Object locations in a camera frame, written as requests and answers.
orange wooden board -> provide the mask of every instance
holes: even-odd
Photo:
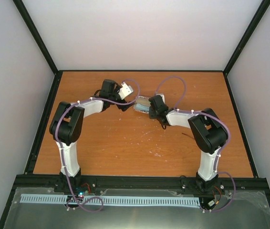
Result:
[[[104,79],[118,83],[134,79],[140,84],[141,95],[152,96],[159,83],[171,75],[182,77],[187,84],[186,96],[178,108],[210,107],[229,127],[232,139],[222,153],[219,171],[228,171],[234,177],[253,177],[223,74],[194,72],[64,72],[34,173],[60,172],[59,150],[49,133],[59,102],[89,98],[101,88]],[[135,84],[130,84],[135,92],[129,101],[137,94]],[[170,79],[159,92],[165,94],[166,104],[173,107],[183,92],[183,84],[178,79]],[[115,105],[84,119],[77,153],[83,175],[195,176],[200,163],[200,150],[190,129],[169,126],[163,130],[147,114],[135,112],[132,107],[122,112]]]

white wall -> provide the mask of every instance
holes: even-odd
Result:
[[[223,70],[261,0],[24,0],[59,69]]]
[[[53,74],[11,0],[0,0],[0,217],[22,174]]]
[[[270,7],[228,78],[259,176],[270,185]]]

purple cable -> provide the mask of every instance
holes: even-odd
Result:
[[[59,138],[58,138],[59,127],[60,127],[60,125],[61,125],[61,123],[62,123],[64,117],[67,115],[67,113],[68,113],[73,107],[75,107],[75,106],[77,106],[77,105],[79,105],[79,104],[83,104],[83,103],[86,103],[86,102],[89,102],[89,101],[92,101],[92,100],[103,100],[103,101],[108,101],[108,102],[111,102],[111,103],[117,104],[117,105],[129,105],[129,104],[132,104],[133,102],[135,102],[136,99],[137,99],[138,96],[139,96],[139,93],[140,93],[139,84],[138,84],[135,80],[132,80],[132,79],[126,79],[126,80],[123,80],[123,82],[124,82],[124,81],[127,81],[127,80],[134,82],[134,83],[137,85],[137,87],[138,87],[138,94],[137,94],[136,98],[135,98],[133,101],[128,102],[128,103],[125,103],[125,104],[122,104],[122,103],[117,103],[117,102],[114,102],[114,101],[111,101],[111,100],[108,100],[108,99],[103,99],[103,98],[91,98],[91,99],[83,100],[83,101],[81,101],[80,103],[74,103],[74,104],[72,104],[70,107],[68,107],[68,108],[65,110],[65,112],[62,114],[61,118],[60,118],[59,121],[58,121],[57,127],[56,127],[56,129],[55,129],[54,136],[55,136],[55,140],[59,143],[60,148],[61,148],[61,149],[60,149],[60,152],[61,152],[62,165],[63,165],[63,167],[64,167],[64,171],[65,171],[65,174],[66,174],[66,179],[67,179],[67,183],[68,183],[68,187],[69,187],[70,193],[72,194],[73,199],[74,199],[74,200],[76,201],[76,203],[78,204],[78,207],[82,208],[83,210],[85,210],[85,211],[87,211],[87,212],[95,213],[95,212],[101,211],[101,210],[103,209],[104,203],[103,203],[103,200],[102,200],[100,197],[92,197],[92,198],[89,198],[87,201],[90,201],[91,199],[99,199],[99,200],[101,201],[101,207],[100,207],[98,210],[96,210],[96,211],[91,211],[91,210],[88,210],[88,209],[86,209],[86,208],[83,207],[83,205],[84,205],[85,203],[87,203],[87,201],[84,202],[84,203],[80,203],[80,202],[78,201],[79,198],[77,198],[77,197],[75,196],[75,194],[74,194],[74,192],[73,192],[72,185],[71,185],[71,183],[70,183],[70,179],[69,179],[69,177],[68,177],[68,170],[67,170],[67,168],[66,168],[66,163],[65,163],[65,158],[64,158],[63,144],[62,144],[62,142],[61,142],[61,141],[59,140]]]
[[[224,210],[225,208],[227,208],[229,205],[231,205],[231,202],[232,202],[232,200],[234,199],[235,193],[236,193],[236,183],[235,183],[235,181],[234,181],[234,178],[232,178],[231,174],[229,174],[228,172],[218,172],[218,173],[219,173],[219,174],[226,174],[226,175],[229,176],[229,178],[230,178],[231,181],[232,181],[232,185],[233,185],[233,187],[234,187],[234,193],[232,194],[232,197],[231,197],[230,201],[229,201],[225,206],[223,206],[223,207],[221,207],[221,208],[219,208],[219,209],[217,209],[217,210],[212,210],[211,212],[219,212],[219,211],[222,211],[222,210]]]
[[[81,203],[81,205],[87,204],[87,203],[88,203],[89,201],[91,201],[92,199],[101,199],[101,198],[100,198],[100,197],[91,197],[91,198],[87,199],[85,202]],[[70,202],[72,202],[72,199],[70,199],[70,200],[67,201],[67,203],[66,203],[66,208],[68,208],[68,204],[69,204]]]
[[[180,113],[185,113],[185,114],[192,114],[192,111],[182,111],[182,110],[179,110],[178,112],[180,112]],[[228,145],[228,143],[229,143],[230,140],[231,140],[231,134],[230,134],[230,131],[229,131],[228,127],[227,127],[221,120],[219,120],[218,118],[216,118],[216,117],[214,117],[214,116],[212,116],[212,115],[210,115],[210,114],[206,114],[206,113],[201,112],[201,111],[194,111],[193,113],[194,113],[194,114],[198,114],[198,115],[203,115],[203,116],[209,117],[209,118],[211,118],[211,119],[217,121],[217,122],[220,123],[220,124],[226,129],[226,131],[227,131],[227,135],[228,135],[227,140],[226,140],[225,144],[222,146],[222,148],[218,151],[217,156],[216,156],[216,158],[215,158],[215,163],[213,164],[213,170],[216,171],[216,170],[217,170],[217,163],[218,163],[218,160],[219,160],[219,156],[221,155],[221,152],[223,151],[223,149]]]
[[[164,82],[166,82],[167,80],[169,80],[169,79],[171,79],[171,78],[177,78],[177,79],[180,79],[180,80],[183,82],[183,85],[184,85],[184,92],[183,92],[182,96],[180,97],[180,99],[177,101],[177,103],[174,105],[174,109],[176,109],[176,108],[177,108],[177,105],[182,101],[182,99],[184,98],[184,96],[185,96],[185,94],[186,94],[186,83],[185,83],[185,81],[183,80],[183,78],[181,78],[181,77],[179,77],[179,76],[175,76],[175,75],[169,76],[169,77],[165,78],[165,79],[159,84],[159,86],[157,87],[157,89],[156,89],[156,91],[155,91],[155,95],[157,94],[157,92],[158,92],[160,86],[163,85]]]

